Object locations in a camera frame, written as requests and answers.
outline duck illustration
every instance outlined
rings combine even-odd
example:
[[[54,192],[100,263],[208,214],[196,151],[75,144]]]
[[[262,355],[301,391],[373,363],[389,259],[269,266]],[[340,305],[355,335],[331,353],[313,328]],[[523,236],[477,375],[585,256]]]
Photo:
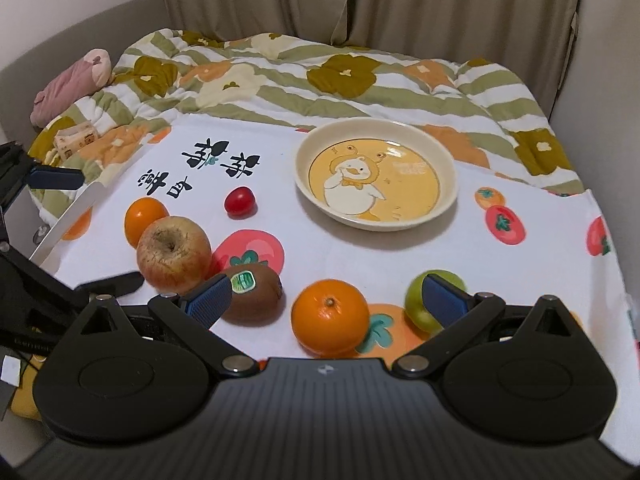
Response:
[[[380,175],[378,164],[385,154],[379,153],[378,160],[373,160],[359,155],[354,146],[347,149],[350,153],[334,158],[329,165],[332,175],[324,181],[324,201],[337,212],[363,220],[380,221],[370,209],[376,199],[385,200],[373,185]]]

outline tomato print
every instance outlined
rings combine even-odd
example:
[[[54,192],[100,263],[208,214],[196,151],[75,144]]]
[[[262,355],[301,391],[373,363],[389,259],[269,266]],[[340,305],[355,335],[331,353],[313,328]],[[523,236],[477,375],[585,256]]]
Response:
[[[284,249],[280,241],[265,231],[242,229],[228,236],[213,251],[207,277],[231,266],[263,264],[278,274],[284,266]]]
[[[484,221],[491,234],[503,244],[517,245],[527,236],[524,225],[516,213],[506,206],[491,206],[486,210]]]
[[[587,230],[587,250],[591,256],[604,256],[611,250],[602,216],[591,222]]]

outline green apple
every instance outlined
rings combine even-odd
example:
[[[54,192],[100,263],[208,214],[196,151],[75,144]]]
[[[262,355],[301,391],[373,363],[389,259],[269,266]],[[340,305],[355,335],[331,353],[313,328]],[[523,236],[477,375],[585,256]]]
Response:
[[[448,270],[433,269],[427,270],[415,277],[409,285],[404,297],[404,310],[414,325],[420,330],[431,336],[436,335],[442,330],[442,325],[429,313],[427,308],[422,304],[422,282],[427,274],[437,274],[444,280],[447,280],[457,288],[466,292],[466,285],[462,279]]]

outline screw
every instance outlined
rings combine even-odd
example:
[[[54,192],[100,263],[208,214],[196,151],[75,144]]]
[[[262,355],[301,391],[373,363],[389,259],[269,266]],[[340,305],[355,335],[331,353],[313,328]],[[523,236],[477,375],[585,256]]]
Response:
[[[41,241],[44,240],[45,236],[47,236],[49,231],[50,231],[50,227],[46,224],[38,227],[38,230],[33,235],[33,243],[36,245],[39,245]]]
[[[254,360],[247,355],[231,355],[222,361],[222,366],[230,372],[245,372],[254,365]]]
[[[429,367],[429,360],[421,355],[405,355],[398,359],[398,366],[405,372],[422,372]]]

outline floral comforter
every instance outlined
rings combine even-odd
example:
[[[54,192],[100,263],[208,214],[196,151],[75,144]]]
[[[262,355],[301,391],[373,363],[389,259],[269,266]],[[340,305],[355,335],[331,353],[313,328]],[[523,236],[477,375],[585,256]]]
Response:
[[[163,29],[128,48],[109,86],[84,97],[43,130],[30,155],[108,184],[137,150],[150,149],[183,114],[209,114],[311,130],[337,118],[413,124],[454,158],[559,194],[584,189],[529,89],[484,59],[419,60],[259,34],[219,42]],[[60,130],[89,121],[98,139],[64,162]],[[79,191],[32,190],[56,222]]]

